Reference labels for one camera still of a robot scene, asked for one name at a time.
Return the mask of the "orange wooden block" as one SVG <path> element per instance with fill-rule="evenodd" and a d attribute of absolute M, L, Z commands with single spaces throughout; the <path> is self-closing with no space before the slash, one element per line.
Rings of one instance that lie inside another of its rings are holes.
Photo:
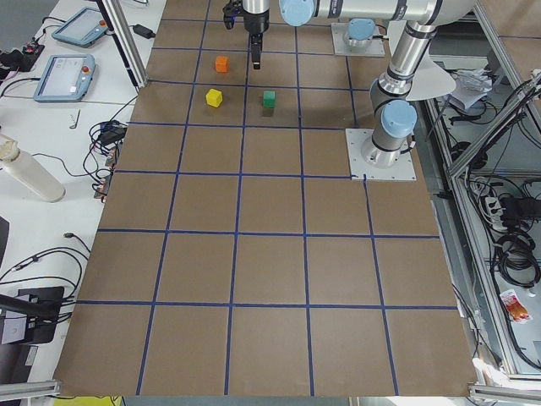
<path fill-rule="evenodd" d="M 215 70 L 217 73 L 228 73 L 230 70 L 230 60 L 227 56 L 219 55 L 215 59 Z"/>

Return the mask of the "green wooden block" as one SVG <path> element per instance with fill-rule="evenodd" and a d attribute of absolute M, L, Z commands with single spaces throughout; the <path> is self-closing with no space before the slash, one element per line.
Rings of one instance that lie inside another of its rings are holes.
<path fill-rule="evenodd" d="M 276 106 L 276 92 L 275 91 L 263 91 L 262 96 L 263 108 L 274 108 Z"/>

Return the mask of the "yellow wooden block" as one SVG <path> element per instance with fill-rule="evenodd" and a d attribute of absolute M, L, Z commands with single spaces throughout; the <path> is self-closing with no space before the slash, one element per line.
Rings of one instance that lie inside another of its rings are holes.
<path fill-rule="evenodd" d="M 205 94 L 206 103 L 214 108 L 218 108 L 223 102 L 223 94 L 221 91 L 211 88 Z"/>

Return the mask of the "black power adapter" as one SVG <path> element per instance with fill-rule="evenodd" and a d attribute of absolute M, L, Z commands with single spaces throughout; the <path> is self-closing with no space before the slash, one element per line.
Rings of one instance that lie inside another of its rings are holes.
<path fill-rule="evenodd" d="M 132 29 L 136 35 L 141 36 L 145 39 L 151 39 L 156 37 L 156 33 L 146 26 L 136 24 L 132 26 Z"/>

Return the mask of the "far teach pendant tablet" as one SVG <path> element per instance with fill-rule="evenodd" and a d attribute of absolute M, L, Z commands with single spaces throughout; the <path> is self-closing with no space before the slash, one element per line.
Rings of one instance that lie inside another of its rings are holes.
<path fill-rule="evenodd" d="M 52 38 L 77 47 L 89 47 L 106 34 L 107 23 L 98 8 L 85 7 L 58 27 Z"/>

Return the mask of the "teach pendant tablet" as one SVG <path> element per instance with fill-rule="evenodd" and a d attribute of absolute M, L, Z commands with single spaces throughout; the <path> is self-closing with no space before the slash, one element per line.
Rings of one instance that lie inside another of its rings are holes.
<path fill-rule="evenodd" d="M 77 47 L 89 47 L 106 34 L 107 23 L 98 8 L 85 7 L 58 27 L 52 38 Z"/>
<path fill-rule="evenodd" d="M 36 102 L 80 102 L 90 88 L 96 61 L 90 54 L 53 55 L 38 82 Z"/>

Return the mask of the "hex key tool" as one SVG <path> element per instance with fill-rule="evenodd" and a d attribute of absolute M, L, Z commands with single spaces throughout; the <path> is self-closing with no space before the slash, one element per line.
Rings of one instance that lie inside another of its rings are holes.
<path fill-rule="evenodd" d="M 78 127 L 80 114 L 81 110 L 79 109 L 75 114 L 70 115 L 72 123 L 68 126 L 69 129 L 76 129 Z"/>

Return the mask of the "near teach pendant tablet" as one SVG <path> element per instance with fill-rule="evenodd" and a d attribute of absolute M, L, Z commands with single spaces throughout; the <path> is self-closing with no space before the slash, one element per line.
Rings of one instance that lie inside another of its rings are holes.
<path fill-rule="evenodd" d="M 36 102 L 80 102 L 90 88 L 96 61 L 90 54 L 53 55 L 38 82 Z"/>

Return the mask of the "crumpled white paper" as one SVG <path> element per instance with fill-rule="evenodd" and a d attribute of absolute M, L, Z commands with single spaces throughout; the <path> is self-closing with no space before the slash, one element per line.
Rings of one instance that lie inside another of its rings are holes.
<path fill-rule="evenodd" d="M 463 111 L 487 96 L 493 88 L 485 69 L 459 69 L 451 73 L 451 77 L 456 82 L 456 89 L 450 94 L 450 103 Z"/>

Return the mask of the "beige cylindrical bottle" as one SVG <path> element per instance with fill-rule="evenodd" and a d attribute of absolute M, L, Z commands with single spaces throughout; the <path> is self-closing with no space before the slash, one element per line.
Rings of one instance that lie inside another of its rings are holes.
<path fill-rule="evenodd" d="M 1 134 L 1 164 L 9 175 L 48 202 L 60 201 L 64 186 L 31 154 L 19 148 L 18 142 Z"/>

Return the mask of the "white power strip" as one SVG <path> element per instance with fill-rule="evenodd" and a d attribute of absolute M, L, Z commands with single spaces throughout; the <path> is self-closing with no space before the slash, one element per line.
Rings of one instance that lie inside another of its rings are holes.
<path fill-rule="evenodd" d="M 486 195 L 481 198 L 481 206 L 485 220 L 498 233 L 505 233 L 507 227 L 503 224 L 501 217 L 504 214 L 500 200 L 497 197 Z"/>

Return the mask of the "black monitor stand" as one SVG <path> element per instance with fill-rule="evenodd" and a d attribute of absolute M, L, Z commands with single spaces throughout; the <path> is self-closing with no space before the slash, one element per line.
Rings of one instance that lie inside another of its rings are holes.
<path fill-rule="evenodd" d="M 1 295 L 1 344 L 44 344 L 54 339 L 64 288 L 20 289 Z"/>

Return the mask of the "red snack packet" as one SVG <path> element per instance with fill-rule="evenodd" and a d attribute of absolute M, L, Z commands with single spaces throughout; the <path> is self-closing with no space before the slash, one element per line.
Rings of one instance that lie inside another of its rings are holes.
<path fill-rule="evenodd" d="M 514 322 L 525 323 L 531 319 L 514 289 L 508 289 L 500 293 L 500 300 Z"/>

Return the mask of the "aluminium frame post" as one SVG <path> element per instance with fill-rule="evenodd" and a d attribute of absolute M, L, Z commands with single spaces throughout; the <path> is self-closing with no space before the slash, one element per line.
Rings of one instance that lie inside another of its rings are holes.
<path fill-rule="evenodd" d="M 96 0 L 96 4 L 106 21 L 107 28 L 112 33 L 112 38 L 132 85 L 137 89 L 146 87 L 148 74 L 120 2 L 118 0 Z"/>

